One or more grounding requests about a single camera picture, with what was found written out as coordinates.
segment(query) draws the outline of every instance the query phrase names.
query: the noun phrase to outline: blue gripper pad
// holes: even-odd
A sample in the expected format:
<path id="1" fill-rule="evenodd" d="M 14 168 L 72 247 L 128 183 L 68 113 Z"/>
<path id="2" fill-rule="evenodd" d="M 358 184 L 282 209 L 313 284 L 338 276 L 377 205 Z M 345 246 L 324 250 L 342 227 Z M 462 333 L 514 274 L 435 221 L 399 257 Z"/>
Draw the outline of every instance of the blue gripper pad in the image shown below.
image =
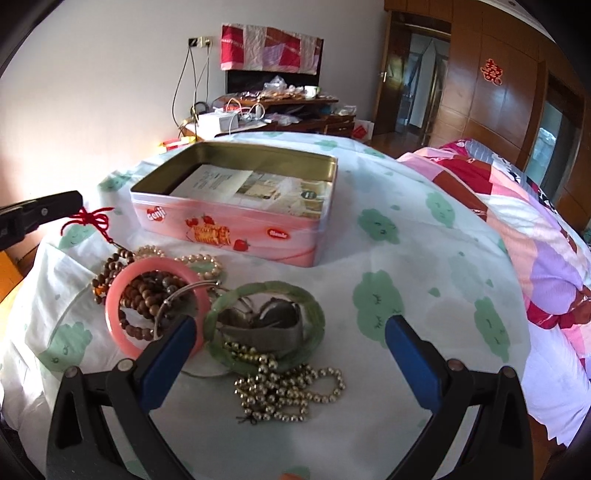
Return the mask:
<path id="1" fill-rule="evenodd" d="M 173 386 L 197 338 L 195 320 L 187 316 L 160 354 L 154 359 L 141 382 L 139 406 L 148 413 L 160 408 Z"/>
<path id="2" fill-rule="evenodd" d="M 436 414 L 443 401 L 443 383 L 431 364 L 437 351 L 424 342 L 401 315 L 386 322 L 386 344 L 422 408 Z"/>

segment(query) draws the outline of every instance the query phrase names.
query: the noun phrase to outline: red string bow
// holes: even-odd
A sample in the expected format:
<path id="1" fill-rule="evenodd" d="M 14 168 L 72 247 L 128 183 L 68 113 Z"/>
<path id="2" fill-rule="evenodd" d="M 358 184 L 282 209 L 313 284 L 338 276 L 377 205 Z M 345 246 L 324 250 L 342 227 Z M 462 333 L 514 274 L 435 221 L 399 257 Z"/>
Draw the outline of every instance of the red string bow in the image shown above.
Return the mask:
<path id="1" fill-rule="evenodd" d="M 104 207 L 99 208 L 94 212 L 87 212 L 86 209 L 82 207 L 77 214 L 70 217 L 73 218 L 73 220 L 70 220 L 69 222 L 65 223 L 63 227 L 61 227 L 60 235 L 63 236 L 64 228 L 73 223 L 78 223 L 79 225 L 83 226 L 93 225 L 101 233 L 101 235 L 105 237 L 105 240 L 107 240 L 110 244 L 114 244 L 115 241 L 107 233 L 107 230 L 109 229 L 109 217 L 102 213 L 110 212 L 111 210 L 114 210 L 114 207 Z"/>

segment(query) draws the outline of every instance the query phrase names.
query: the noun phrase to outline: pink tin box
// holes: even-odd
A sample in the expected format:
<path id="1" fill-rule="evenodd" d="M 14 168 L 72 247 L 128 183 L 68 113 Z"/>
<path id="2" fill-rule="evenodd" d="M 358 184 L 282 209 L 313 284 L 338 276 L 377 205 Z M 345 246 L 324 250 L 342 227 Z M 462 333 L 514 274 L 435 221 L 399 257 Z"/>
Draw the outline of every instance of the pink tin box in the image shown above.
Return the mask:
<path id="1" fill-rule="evenodd" d="M 304 210 L 296 215 L 275 213 L 172 196 L 201 166 L 300 181 Z M 326 155 L 264 145 L 203 142 L 179 152 L 140 180 L 131 189 L 131 198 L 140 224 L 148 231 L 312 267 L 319 261 L 336 173 L 336 159 Z M 322 186 L 323 201 L 315 200 L 316 186 Z"/>

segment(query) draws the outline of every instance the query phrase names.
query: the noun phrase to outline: white tablecloth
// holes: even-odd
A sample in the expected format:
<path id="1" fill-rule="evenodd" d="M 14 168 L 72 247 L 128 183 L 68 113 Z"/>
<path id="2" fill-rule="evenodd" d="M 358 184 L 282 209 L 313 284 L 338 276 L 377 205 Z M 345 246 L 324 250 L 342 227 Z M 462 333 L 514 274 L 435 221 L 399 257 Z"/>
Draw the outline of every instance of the white tablecloth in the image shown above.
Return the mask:
<path id="1" fill-rule="evenodd" d="M 151 416 L 196 478 L 384 479 L 430 416 L 412 395 L 384 345 L 385 319 L 402 313 L 445 358 L 521 375 L 530 351 L 522 295 L 498 234 L 419 174 L 356 141 L 323 135 L 246 133 L 221 141 L 254 142 L 328 153 L 339 171 L 320 265 L 291 267 L 228 250 L 154 235 L 138 227 L 130 187 L 172 153 L 113 172 L 86 207 L 113 206 L 110 235 L 130 248 L 157 244 L 171 256 L 208 252 L 228 271 L 227 286 L 283 280 L 306 288 L 326 314 L 326 336 L 310 363 L 343 371 L 341 400 L 310 406 L 306 423 L 238 424 L 233 380 L 179 376 Z M 9 322 L 0 378 L 3 412 L 44 471 L 47 430 L 61 373 L 111 369 L 122 358 L 92 301 L 91 279 L 113 252 L 91 226 L 49 235 L 25 279 Z M 471 427 L 466 416 L 440 473 L 453 467 Z M 128 468 L 138 462 L 115 421 Z"/>

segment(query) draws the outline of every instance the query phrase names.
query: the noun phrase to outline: power outlet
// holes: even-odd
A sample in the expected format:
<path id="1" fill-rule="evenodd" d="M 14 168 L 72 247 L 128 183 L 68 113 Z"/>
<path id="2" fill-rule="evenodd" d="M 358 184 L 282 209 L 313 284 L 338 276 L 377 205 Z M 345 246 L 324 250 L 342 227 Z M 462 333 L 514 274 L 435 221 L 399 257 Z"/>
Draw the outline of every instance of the power outlet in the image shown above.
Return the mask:
<path id="1" fill-rule="evenodd" d="M 210 47 L 211 45 L 212 45 L 211 37 L 189 38 L 189 48 L 193 48 L 193 47 L 205 48 L 205 47 Z"/>

